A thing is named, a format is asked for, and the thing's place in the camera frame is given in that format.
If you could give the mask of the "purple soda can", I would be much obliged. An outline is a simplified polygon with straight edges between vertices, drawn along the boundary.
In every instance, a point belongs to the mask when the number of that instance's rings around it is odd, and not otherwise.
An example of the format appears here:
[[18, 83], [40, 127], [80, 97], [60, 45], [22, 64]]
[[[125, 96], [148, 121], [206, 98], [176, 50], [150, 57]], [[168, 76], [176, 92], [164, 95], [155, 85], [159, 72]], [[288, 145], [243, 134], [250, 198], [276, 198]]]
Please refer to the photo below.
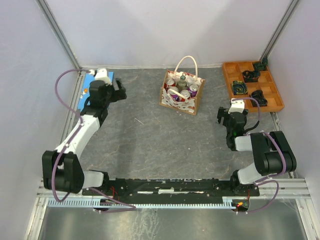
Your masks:
[[196, 95], [197, 95], [197, 93], [198, 93], [198, 91], [199, 91], [199, 86], [197, 85], [197, 84], [191, 84], [189, 87], [188, 87], [188, 90], [189, 90], [189, 92], [190, 92], [190, 97], [191, 98], [194, 98]]
[[179, 101], [179, 96], [178, 96], [179, 90], [177, 87], [175, 87], [175, 86], [169, 87], [167, 90], [167, 93], [172, 97], [172, 99], [174, 101], [176, 101], [176, 102]]

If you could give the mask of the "red cola can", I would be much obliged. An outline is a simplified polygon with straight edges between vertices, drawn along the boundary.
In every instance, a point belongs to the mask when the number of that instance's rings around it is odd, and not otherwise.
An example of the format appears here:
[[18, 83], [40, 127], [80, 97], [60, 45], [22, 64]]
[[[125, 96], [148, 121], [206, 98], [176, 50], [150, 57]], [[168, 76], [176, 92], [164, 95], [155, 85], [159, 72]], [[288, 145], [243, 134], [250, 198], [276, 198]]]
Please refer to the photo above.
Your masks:
[[171, 87], [175, 87], [176, 86], [176, 82], [172, 77], [167, 77], [164, 80], [164, 88], [167, 91], [169, 88]]
[[180, 102], [185, 102], [186, 100], [189, 100], [191, 98], [191, 94], [187, 89], [182, 90], [180, 94], [183, 96], [183, 97], [181, 96], [179, 97]]

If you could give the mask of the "clear glass bottle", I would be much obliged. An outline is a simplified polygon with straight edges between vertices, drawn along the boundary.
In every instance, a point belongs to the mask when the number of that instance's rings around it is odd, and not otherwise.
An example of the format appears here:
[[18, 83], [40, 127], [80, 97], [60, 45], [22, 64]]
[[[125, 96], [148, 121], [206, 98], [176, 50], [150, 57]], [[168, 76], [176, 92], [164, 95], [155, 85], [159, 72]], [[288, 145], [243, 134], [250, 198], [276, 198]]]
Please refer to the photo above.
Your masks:
[[188, 89], [188, 82], [186, 81], [186, 77], [184, 75], [181, 75], [180, 78], [177, 80], [176, 87], [179, 93], [183, 90]]

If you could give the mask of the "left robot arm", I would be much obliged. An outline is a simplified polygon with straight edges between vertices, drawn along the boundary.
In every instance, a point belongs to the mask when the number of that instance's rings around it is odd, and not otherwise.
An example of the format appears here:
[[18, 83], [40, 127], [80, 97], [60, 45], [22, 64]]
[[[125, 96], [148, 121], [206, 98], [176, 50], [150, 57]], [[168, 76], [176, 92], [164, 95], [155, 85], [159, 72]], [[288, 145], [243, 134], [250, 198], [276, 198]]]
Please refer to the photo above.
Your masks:
[[52, 186], [56, 191], [77, 194], [82, 189], [93, 188], [99, 195], [106, 195], [111, 183], [105, 173], [97, 170], [84, 171], [80, 157], [91, 137], [108, 116], [108, 108], [127, 98], [122, 80], [116, 78], [112, 84], [93, 80], [88, 88], [78, 122], [67, 138], [55, 148], [42, 155], [43, 185], [47, 190]]

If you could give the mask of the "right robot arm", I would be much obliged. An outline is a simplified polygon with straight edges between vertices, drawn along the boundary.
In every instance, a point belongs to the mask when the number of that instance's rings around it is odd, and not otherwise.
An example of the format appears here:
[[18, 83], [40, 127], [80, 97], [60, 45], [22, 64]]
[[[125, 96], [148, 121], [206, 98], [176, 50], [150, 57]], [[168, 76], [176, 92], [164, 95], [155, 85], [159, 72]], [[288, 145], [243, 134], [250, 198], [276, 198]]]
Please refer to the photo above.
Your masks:
[[252, 152], [253, 163], [235, 170], [230, 180], [217, 180], [214, 189], [230, 192], [234, 196], [244, 196], [256, 192], [257, 186], [265, 180], [293, 172], [297, 168], [296, 157], [282, 131], [249, 133], [246, 129], [249, 111], [231, 111], [220, 107], [217, 122], [226, 128], [226, 145], [231, 151]]

